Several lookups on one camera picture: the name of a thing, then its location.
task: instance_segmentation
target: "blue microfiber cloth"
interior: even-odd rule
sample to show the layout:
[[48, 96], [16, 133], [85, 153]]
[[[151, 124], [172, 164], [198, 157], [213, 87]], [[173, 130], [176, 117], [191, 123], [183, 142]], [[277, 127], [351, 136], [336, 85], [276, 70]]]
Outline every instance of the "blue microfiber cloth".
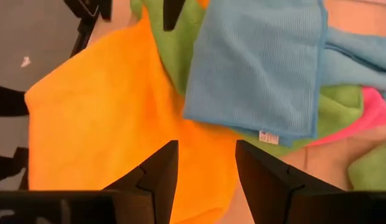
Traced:
[[184, 117], [315, 138], [326, 11], [318, 0], [211, 0]]
[[329, 28], [321, 85], [367, 85], [386, 91], [386, 37]]

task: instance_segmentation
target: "white label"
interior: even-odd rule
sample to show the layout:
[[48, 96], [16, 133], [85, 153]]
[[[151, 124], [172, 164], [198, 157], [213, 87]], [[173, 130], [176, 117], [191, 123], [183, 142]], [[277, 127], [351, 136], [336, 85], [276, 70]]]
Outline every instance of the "white label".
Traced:
[[259, 141], [278, 145], [278, 139], [279, 139], [279, 136], [266, 133], [264, 131], [259, 131]]

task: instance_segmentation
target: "orange microfiber cloth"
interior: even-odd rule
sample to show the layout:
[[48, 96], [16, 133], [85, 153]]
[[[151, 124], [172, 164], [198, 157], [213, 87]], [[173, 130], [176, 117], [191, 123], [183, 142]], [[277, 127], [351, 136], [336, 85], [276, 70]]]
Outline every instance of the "orange microfiber cloth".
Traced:
[[236, 188], [227, 128], [182, 118], [183, 97], [165, 73], [147, 11], [69, 59], [25, 95], [31, 190], [99, 190], [169, 140], [179, 140], [171, 223], [213, 223]]

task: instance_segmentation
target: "gray floor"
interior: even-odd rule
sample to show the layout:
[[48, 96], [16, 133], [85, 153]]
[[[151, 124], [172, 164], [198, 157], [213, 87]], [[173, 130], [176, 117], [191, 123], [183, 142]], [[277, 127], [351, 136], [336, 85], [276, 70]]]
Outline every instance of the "gray floor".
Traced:
[[[26, 91], [70, 56], [79, 19], [62, 0], [0, 0], [0, 85]], [[0, 118], [0, 156], [27, 147], [28, 117]], [[16, 189], [22, 174], [0, 182]]]

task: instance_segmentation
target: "pink microfiber cloth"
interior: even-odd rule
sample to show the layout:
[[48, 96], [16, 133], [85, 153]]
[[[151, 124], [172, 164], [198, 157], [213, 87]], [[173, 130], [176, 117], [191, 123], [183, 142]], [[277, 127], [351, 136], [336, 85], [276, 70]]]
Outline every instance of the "pink microfiber cloth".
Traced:
[[361, 118], [340, 132], [312, 142], [309, 146], [326, 144], [348, 138], [361, 131], [386, 125], [386, 102], [382, 98], [382, 95], [371, 87], [363, 87], [362, 94], [364, 97], [364, 111]]

